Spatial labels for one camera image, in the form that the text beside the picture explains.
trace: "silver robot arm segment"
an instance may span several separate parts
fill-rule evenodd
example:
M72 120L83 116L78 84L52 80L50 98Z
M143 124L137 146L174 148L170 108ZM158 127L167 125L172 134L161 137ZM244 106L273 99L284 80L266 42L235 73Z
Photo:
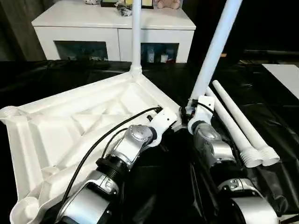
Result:
M97 160L97 169L63 205L58 220L66 224L106 224L118 203L118 194L126 174L140 153L160 143L162 134L177 120L165 108L148 126L131 125L105 158Z
M210 109L214 105L207 97L200 97L199 102ZM214 183L218 186L223 208L223 211L220 210L221 215L231 223L278 224L274 209L236 164L231 147L211 126L208 118L212 117L212 113L201 108L200 112L193 114L188 130L193 134L194 146L202 155Z

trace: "teddy bear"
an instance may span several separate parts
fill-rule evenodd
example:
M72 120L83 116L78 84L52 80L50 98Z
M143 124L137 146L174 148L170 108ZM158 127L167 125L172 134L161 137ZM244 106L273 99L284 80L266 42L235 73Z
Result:
M173 9L178 9L179 5L181 3L180 0L155 0L157 2L158 8L173 8Z

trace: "black plastic sheet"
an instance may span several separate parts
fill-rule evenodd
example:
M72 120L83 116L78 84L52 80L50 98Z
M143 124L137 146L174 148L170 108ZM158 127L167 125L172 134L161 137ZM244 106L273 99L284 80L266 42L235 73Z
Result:
M22 105L129 70L130 63L53 61L0 63L0 108ZM143 74L179 105L189 98L199 68L145 65ZM247 169L248 177L277 214L299 213L299 101L261 65L219 64L218 79L265 141L280 155L270 167ZM213 120L217 131L225 131ZM165 136L161 146L145 152L124 188L117 221L125 223L206 223L217 202L200 159L190 153L192 137L185 131ZM6 128L0 126L5 161L7 214L16 202L14 174ZM48 212L45 223L53 213Z

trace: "white pipe connector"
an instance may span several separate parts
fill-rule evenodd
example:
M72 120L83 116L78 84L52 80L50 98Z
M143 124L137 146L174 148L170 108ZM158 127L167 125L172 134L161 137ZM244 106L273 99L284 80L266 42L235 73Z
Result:
M209 87L207 88L206 95L215 98L214 108L220 119L223 121L224 125L228 128L229 133L231 134L236 146L240 151L240 156L245 166L248 168L252 168L261 165L263 159L259 151L252 147L238 125L235 123L235 121L232 119L232 117L229 115L229 113L226 111L224 106L221 104L221 102Z
M212 79L217 63L223 52L230 30L238 14L242 0L227 0L212 38L206 58L202 64L190 99L203 96Z
M215 80L213 81L213 86L217 90L221 99L225 103L229 112L232 114L239 127L242 129L243 133L246 135L247 139L250 141L252 146L256 148L263 157L263 165L270 166L277 163L280 159L279 155L275 152L275 150L268 146L261 135L257 132L257 130L252 126L249 120L245 117L239 107L235 104L232 98L228 95L228 93L224 90L221 84Z

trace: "white pole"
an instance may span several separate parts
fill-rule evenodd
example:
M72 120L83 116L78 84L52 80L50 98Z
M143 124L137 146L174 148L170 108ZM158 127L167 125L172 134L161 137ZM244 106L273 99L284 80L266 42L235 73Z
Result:
M133 18L132 18L132 65L130 72L134 74L141 74L142 69L140 65L141 60L141 41L140 41L140 29L141 29L141 0L133 1Z
M279 155L275 152L275 150L268 146L264 139L260 136L257 130L252 126L249 120L245 117L242 111L238 108L238 106L234 103L232 98L228 95L225 89L221 86L221 84L215 80L213 81L213 86L217 90L221 99L225 103L229 112L232 114L239 127L242 129L250 143L254 148L256 148L263 157L263 165L270 166L279 161Z
M212 38L206 58L202 64L200 73L197 77L190 99L198 99L206 92L212 75L215 71L225 43L228 39L230 30L238 14L242 0L227 0L218 22L216 31Z
M235 144L237 145L240 156L246 167L256 167L262 164L262 156L260 153L252 147L248 139L245 137L243 132L240 130L238 125L226 111L224 106L215 96L213 91L208 87L206 90L206 95L215 98L215 110L219 115L220 119L223 121L224 125L228 128L229 133L231 134Z

